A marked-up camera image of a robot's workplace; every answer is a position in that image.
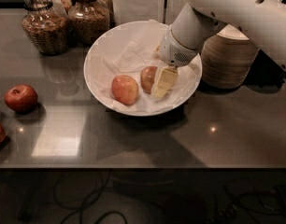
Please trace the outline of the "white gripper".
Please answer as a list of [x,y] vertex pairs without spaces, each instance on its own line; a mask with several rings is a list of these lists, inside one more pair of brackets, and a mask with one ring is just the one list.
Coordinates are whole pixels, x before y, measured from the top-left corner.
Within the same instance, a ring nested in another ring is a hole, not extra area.
[[179,73],[176,67],[188,65],[199,53],[199,49],[189,49],[180,44],[173,35],[172,26],[167,26],[155,53],[168,66],[161,67],[156,72],[151,95],[155,98],[163,98],[178,78]]

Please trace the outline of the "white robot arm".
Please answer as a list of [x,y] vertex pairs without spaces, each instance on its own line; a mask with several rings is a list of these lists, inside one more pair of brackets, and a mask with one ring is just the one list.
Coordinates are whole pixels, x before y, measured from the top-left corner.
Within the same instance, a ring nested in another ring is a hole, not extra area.
[[188,0],[164,34],[151,94],[164,97],[178,71],[200,52],[208,38],[232,25],[286,71],[286,4],[279,0]]

